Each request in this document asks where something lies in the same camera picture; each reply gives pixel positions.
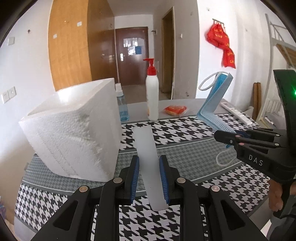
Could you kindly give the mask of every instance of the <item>red pump nozzle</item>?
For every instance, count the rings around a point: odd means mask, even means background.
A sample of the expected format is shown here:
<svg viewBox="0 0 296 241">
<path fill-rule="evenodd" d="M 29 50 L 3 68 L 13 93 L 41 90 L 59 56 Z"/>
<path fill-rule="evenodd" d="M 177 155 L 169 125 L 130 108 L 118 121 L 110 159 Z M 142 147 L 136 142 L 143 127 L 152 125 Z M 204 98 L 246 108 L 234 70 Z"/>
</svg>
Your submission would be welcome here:
<svg viewBox="0 0 296 241">
<path fill-rule="evenodd" d="M 147 70 L 147 75 L 150 75 L 150 76 L 156 75 L 156 69 L 153 66 L 154 59 L 153 58 L 146 58 L 146 59 L 143 59 L 143 60 L 144 61 L 149 61 L 149 68 Z"/>
</svg>

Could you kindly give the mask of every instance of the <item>face mask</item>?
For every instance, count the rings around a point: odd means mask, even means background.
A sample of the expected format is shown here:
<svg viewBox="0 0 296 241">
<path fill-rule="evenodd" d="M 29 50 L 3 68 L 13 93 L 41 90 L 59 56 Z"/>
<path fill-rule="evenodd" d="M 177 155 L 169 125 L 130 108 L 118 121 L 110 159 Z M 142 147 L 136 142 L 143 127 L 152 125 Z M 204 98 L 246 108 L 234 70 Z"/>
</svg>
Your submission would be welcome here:
<svg viewBox="0 0 296 241">
<path fill-rule="evenodd" d="M 229 125 L 227 125 L 222 119 L 220 119 L 218 116 L 214 114 L 214 111 L 216 110 L 217 106 L 219 105 L 220 101 L 222 100 L 225 92 L 227 91 L 228 87 L 231 84 L 231 81 L 233 80 L 233 76 L 231 74 L 225 75 L 222 73 L 226 72 L 217 72 L 206 78 L 198 87 L 199 90 L 205 91 L 208 90 L 209 88 L 212 87 L 210 94 L 208 95 L 205 103 L 197 113 L 196 117 L 198 117 L 201 121 L 205 122 L 208 126 L 210 126 L 213 129 L 213 132 L 217 130 L 221 131 L 227 131 L 227 132 L 233 132 L 234 129 L 232 129 Z M 216 78 L 214 82 L 207 88 L 202 89 L 201 86 L 212 76 L 216 75 Z M 230 145 L 226 146 L 226 150 L 221 151 L 217 156 L 216 156 L 216 163 L 220 167 L 226 167 L 230 165 L 234 160 L 235 157 L 227 164 L 220 164 L 218 161 L 218 157 L 228 151 L 231 147 Z"/>
</svg>

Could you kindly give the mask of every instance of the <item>doorway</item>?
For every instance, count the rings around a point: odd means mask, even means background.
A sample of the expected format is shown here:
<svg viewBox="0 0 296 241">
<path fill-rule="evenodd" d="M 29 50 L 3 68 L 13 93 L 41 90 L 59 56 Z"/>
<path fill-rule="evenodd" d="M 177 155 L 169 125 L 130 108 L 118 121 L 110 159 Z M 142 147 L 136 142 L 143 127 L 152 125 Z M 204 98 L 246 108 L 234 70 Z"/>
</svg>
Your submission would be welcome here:
<svg viewBox="0 0 296 241">
<path fill-rule="evenodd" d="M 145 85 L 149 57 L 148 27 L 115 30 L 119 82 L 126 85 Z"/>
<path fill-rule="evenodd" d="M 175 20 L 174 8 L 162 18 L 163 79 L 161 91 L 173 99 L 175 80 Z"/>
</svg>

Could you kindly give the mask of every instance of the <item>red cloth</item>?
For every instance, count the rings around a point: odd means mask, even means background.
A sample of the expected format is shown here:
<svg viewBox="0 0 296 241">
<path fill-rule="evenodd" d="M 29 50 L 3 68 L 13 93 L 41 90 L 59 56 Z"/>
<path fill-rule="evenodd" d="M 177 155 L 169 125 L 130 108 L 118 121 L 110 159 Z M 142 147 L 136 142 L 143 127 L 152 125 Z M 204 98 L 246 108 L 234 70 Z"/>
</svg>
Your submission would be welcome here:
<svg viewBox="0 0 296 241">
<path fill-rule="evenodd" d="M 217 48 L 223 50 L 222 63 L 224 67 L 235 67 L 235 56 L 229 46 L 228 35 L 224 32 L 221 24 L 214 23 L 207 33 L 207 41 Z"/>
</svg>

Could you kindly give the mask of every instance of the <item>styrofoam container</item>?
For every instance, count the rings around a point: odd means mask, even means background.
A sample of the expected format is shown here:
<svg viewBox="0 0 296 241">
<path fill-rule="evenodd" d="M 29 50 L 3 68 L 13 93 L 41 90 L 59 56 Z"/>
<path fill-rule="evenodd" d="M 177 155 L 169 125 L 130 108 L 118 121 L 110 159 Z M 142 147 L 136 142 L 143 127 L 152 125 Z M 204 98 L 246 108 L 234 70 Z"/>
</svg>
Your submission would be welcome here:
<svg viewBox="0 0 296 241">
<path fill-rule="evenodd" d="M 66 177 L 114 177 L 122 128 L 114 79 L 57 91 L 19 122 L 46 166 Z"/>
</svg>

